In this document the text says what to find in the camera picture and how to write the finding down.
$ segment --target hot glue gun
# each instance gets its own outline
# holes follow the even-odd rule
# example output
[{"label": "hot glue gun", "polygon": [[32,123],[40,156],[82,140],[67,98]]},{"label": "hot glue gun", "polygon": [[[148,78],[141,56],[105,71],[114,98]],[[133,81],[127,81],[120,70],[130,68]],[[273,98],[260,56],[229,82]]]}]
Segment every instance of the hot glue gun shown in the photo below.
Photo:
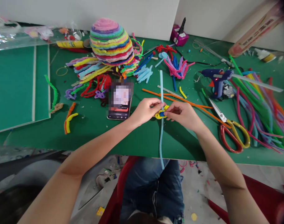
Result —
[{"label": "hot glue gun", "polygon": [[214,93],[211,96],[214,99],[218,99],[223,94],[223,82],[232,77],[234,72],[232,70],[227,70],[224,72],[223,69],[205,69],[201,71],[204,77],[211,78],[214,84]]}]

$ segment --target green mat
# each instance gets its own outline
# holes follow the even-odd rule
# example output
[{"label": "green mat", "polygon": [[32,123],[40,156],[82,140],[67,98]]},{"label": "green mat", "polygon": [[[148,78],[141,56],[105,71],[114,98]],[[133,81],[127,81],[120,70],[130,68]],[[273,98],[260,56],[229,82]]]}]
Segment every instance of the green mat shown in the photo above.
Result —
[{"label": "green mat", "polygon": [[0,132],[50,118],[48,45],[0,51]]}]

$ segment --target phone screen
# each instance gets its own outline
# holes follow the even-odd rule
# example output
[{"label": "phone screen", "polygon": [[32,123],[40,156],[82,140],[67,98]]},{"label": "phone screen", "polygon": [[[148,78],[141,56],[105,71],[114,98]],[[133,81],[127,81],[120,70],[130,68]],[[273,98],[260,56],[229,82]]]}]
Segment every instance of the phone screen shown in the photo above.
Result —
[{"label": "phone screen", "polygon": [[126,120],[129,117],[133,83],[125,81],[116,80],[111,84],[108,119]]}]

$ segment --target purple pipe cleaner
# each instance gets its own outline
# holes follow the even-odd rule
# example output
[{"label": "purple pipe cleaner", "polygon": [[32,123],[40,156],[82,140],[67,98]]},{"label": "purple pipe cleaner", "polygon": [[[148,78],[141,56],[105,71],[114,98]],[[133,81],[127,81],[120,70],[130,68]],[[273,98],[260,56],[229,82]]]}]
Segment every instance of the purple pipe cleaner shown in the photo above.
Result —
[{"label": "purple pipe cleaner", "polygon": [[66,95],[65,95],[64,97],[65,97],[66,99],[68,99],[68,100],[70,100],[70,99],[75,100],[76,97],[77,97],[77,94],[75,93],[74,96],[73,96],[73,95],[71,95],[71,93],[72,93],[73,91],[75,91],[78,87],[82,86],[82,85],[83,85],[83,84],[81,83],[81,84],[78,84],[77,86],[75,86],[73,89],[68,89],[68,90],[66,90],[66,91],[65,91]]}]

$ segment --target hand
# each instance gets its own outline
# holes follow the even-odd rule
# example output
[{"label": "hand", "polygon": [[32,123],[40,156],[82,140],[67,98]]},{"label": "hand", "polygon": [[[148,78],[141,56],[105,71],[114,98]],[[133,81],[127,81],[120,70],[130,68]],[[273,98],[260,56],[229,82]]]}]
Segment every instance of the hand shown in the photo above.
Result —
[{"label": "hand", "polygon": [[194,132],[205,127],[204,123],[198,117],[194,109],[189,103],[173,102],[164,113],[167,120],[177,121],[182,126]]},{"label": "hand", "polygon": [[165,105],[158,98],[144,98],[127,120],[134,124],[134,128],[137,128],[154,117]]}]

